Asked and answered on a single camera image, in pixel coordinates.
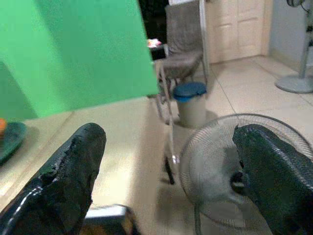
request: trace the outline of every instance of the fan base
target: fan base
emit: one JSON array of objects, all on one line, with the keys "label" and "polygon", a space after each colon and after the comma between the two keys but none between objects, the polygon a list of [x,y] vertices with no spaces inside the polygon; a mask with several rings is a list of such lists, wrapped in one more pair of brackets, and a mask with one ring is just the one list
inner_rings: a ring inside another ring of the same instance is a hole
[{"label": "fan base", "polygon": [[299,78],[298,75],[290,75],[279,79],[275,85],[286,92],[311,93],[313,92],[313,76]]}]

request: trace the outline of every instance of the chair seat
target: chair seat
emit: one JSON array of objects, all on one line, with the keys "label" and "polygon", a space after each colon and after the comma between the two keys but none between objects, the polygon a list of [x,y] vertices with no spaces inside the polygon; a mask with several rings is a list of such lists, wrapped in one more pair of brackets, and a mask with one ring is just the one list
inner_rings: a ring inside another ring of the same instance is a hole
[{"label": "chair seat", "polygon": [[203,52],[196,50],[181,54],[175,54],[163,60],[166,77],[186,78],[191,76],[199,66]]}]

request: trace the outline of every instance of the dark green plate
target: dark green plate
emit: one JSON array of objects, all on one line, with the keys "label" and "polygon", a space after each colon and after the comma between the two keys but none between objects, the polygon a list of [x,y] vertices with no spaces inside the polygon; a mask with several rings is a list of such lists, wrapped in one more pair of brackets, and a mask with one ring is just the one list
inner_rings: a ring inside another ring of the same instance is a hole
[{"label": "dark green plate", "polygon": [[4,139],[1,143],[0,164],[5,162],[13,153],[13,151],[20,146],[26,135],[26,126],[21,122],[8,123],[4,131]]}]

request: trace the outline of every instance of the door panel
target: door panel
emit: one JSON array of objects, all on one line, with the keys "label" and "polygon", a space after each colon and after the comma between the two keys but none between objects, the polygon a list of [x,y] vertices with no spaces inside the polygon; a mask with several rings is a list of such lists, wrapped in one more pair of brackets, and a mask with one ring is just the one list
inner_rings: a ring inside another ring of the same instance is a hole
[{"label": "door panel", "polygon": [[264,0],[207,4],[212,63],[261,54],[264,4]]}]

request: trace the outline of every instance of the chair backrest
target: chair backrest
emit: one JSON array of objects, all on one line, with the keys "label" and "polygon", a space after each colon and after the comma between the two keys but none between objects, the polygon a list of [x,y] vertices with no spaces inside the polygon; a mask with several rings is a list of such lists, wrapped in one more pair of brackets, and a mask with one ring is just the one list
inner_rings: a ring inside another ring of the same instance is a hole
[{"label": "chair backrest", "polygon": [[199,0],[166,6],[169,54],[203,50]]}]

